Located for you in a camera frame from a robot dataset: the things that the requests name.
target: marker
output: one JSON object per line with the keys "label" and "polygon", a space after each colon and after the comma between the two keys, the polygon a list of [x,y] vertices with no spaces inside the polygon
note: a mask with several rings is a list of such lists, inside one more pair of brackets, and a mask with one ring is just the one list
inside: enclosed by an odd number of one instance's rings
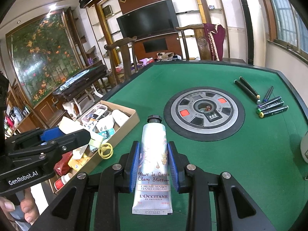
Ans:
{"label": "marker", "polygon": [[289,106],[285,105],[285,106],[282,106],[282,107],[279,107],[279,108],[274,108],[274,109],[266,110],[264,112],[261,112],[259,114],[259,116],[260,116],[260,118],[265,118],[265,117],[273,116],[273,115],[282,113],[284,111],[287,111],[288,108],[289,108]]}
{"label": "marker", "polygon": [[269,100],[269,98],[270,98],[270,96],[271,96],[271,94],[273,92],[273,89],[274,89],[274,86],[271,86],[269,88],[269,90],[267,91],[267,93],[266,93],[266,95],[265,95],[265,97],[263,99],[263,102],[267,102]]}
{"label": "marker", "polygon": [[271,100],[269,100],[267,102],[259,104],[257,109],[258,108],[263,108],[263,107],[265,107],[267,105],[270,105],[270,104],[273,104],[274,102],[279,102],[279,101],[281,101],[281,96],[277,96],[277,97],[275,97],[275,98],[273,98],[273,99],[271,99]]}
{"label": "marker", "polygon": [[256,104],[260,104],[261,101],[243,84],[241,84],[238,80],[235,80],[234,83],[246,94],[248,95]]}
{"label": "marker", "polygon": [[251,87],[251,85],[242,76],[240,76],[240,81],[255,95],[255,97],[260,99],[260,95],[254,90],[253,87]]}
{"label": "marker", "polygon": [[283,104],[284,104],[284,101],[280,101],[280,102],[274,102],[273,104],[267,105],[267,106],[262,107],[262,108],[258,108],[257,114],[260,114],[261,112],[264,112],[264,111],[269,110],[271,108],[281,107],[281,106],[283,106]]}

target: flower mural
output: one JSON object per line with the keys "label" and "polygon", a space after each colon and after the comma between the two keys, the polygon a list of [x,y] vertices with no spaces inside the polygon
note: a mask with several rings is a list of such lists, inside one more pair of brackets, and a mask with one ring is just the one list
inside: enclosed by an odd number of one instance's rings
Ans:
{"label": "flower mural", "polygon": [[62,14],[34,21],[7,36],[22,89],[33,105],[80,71]]}

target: orange flower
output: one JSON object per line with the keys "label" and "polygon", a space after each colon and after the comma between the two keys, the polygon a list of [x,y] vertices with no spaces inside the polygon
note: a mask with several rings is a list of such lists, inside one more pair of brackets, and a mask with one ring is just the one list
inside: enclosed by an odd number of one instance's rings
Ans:
{"label": "orange flower", "polygon": [[32,41],[28,41],[28,45],[27,47],[32,47],[33,42]]}

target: green felt surface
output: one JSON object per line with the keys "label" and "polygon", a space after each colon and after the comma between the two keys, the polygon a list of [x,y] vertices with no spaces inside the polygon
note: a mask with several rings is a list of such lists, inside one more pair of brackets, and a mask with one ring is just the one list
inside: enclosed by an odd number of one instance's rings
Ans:
{"label": "green felt surface", "polygon": [[[264,97],[273,85],[273,96],[281,96],[289,110],[260,119],[256,105],[234,84],[243,76]],[[211,86],[236,96],[245,109],[245,121],[234,135],[214,142],[198,142],[173,132],[167,124],[167,141],[174,141],[178,152],[204,171],[220,174],[229,171],[264,211],[277,231],[290,228],[308,199],[308,171],[300,154],[300,141],[308,127],[292,93],[278,75],[262,70],[216,64],[155,65],[131,81],[109,99],[136,109],[140,123],[116,146],[113,157],[102,161],[92,172],[119,161],[134,140],[141,141],[142,128],[151,114],[163,116],[168,100],[176,93],[198,86]],[[184,231],[188,195],[172,191],[173,215],[133,215],[133,194],[120,194],[121,230],[135,227]]]}

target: metal screw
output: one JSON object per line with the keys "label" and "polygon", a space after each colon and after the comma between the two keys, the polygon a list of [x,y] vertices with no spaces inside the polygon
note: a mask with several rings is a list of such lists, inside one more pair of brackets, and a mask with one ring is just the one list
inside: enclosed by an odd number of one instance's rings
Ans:
{"label": "metal screw", "polygon": [[195,170],[196,169],[196,166],[194,164],[188,164],[187,165],[187,169],[188,170]]}
{"label": "metal screw", "polygon": [[77,178],[78,179],[84,179],[84,178],[86,178],[86,173],[84,173],[84,172],[81,172],[81,173],[79,173],[78,175],[77,175]]}
{"label": "metal screw", "polygon": [[222,177],[224,177],[225,179],[230,179],[231,178],[231,174],[229,172],[223,172],[222,173]]}
{"label": "metal screw", "polygon": [[114,164],[114,165],[112,166],[112,168],[113,168],[114,170],[119,170],[119,169],[122,168],[122,166],[121,166],[121,164],[116,163],[116,164]]}

